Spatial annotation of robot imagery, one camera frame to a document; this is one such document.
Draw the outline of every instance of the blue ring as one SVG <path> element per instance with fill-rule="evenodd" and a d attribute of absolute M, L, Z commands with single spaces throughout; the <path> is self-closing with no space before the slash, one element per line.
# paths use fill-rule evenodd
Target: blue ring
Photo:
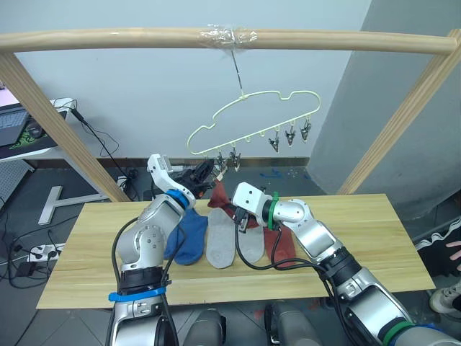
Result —
<path fill-rule="evenodd" d="M 168 190 L 165 192 L 165 195 L 171 196 L 175 200 L 178 200 L 184 209 L 189 206 L 189 200 L 179 190 Z"/>
<path fill-rule="evenodd" d="M 156 290 L 147 290 L 142 293 L 128 294 L 127 296 L 121 296 L 117 292 L 112 292 L 109 294 L 109 301 L 138 301 L 144 298 L 156 297 L 166 292 L 166 287 L 160 287 Z"/>

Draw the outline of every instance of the laptop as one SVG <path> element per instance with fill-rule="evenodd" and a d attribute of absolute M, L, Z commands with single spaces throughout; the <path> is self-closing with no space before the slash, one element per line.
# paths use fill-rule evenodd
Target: laptop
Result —
<path fill-rule="evenodd" d="M 26 126 L 29 113 L 18 104 L 0 108 L 0 146 L 17 142 Z"/>

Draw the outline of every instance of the mouse pad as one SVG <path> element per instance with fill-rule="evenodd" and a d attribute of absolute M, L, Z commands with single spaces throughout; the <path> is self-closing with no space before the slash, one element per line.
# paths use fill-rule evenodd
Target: mouse pad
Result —
<path fill-rule="evenodd" d="M 59 114 L 66 118 L 67 111 L 59 112 Z M 29 125 L 30 121 L 31 120 L 29 120 L 29 122 L 24 127 L 21 136 L 18 138 L 15 144 L 0 146 L 0 159 L 30 153 L 36 150 L 51 148 L 58 145 L 53 139 L 51 139 L 48 134 L 45 134 L 40 138 L 31 137 L 27 132 L 27 126 Z"/>

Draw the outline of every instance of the wooden frame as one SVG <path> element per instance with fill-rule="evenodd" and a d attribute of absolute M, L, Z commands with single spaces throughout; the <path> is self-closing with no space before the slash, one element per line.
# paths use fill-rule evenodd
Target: wooden frame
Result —
<path fill-rule="evenodd" d="M 209 35 L 212 30 L 216 28 L 115 28 L 4 34 L 0 35 L 0 80 L 112 201 L 127 201 L 127 196 L 63 121 L 14 52 L 90 48 L 225 48 L 223 42 Z M 245 49 L 375 50 L 436 55 L 338 194 L 357 190 L 461 59 L 460 29 L 452 30 L 448 37 L 272 29 L 239 29 L 234 30 L 234 34 L 233 37 L 256 38 L 236 42 Z"/>

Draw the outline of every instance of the red sock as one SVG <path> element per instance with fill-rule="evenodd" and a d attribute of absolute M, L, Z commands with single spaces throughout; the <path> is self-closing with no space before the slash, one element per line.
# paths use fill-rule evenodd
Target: red sock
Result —
<path fill-rule="evenodd" d="M 226 214 L 229 215 L 230 218 L 233 218 L 233 214 L 235 213 L 235 208 L 232 205 L 231 200 L 227 196 L 224 190 L 224 184 L 219 181 L 215 181 L 216 186 L 211 192 L 210 202 L 208 202 L 208 206 L 211 208 L 221 208 L 225 211 Z M 248 221 L 248 225 L 246 228 L 254 229 L 257 227 L 258 224 L 252 218 Z"/>
<path fill-rule="evenodd" d="M 274 248 L 278 233 L 279 232 L 277 231 L 271 231 L 267 227 L 264 227 L 264 246 L 266 247 L 266 253 L 269 259 L 271 259 L 272 249 Z M 282 238 L 280 238 L 277 249 L 275 250 L 274 261 L 279 262 L 293 257 L 296 257 L 296 251 L 291 237 L 291 229 L 286 226 L 282 226 Z M 294 262 L 287 262 L 280 265 L 280 267 L 286 267 L 293 264 Z"/>

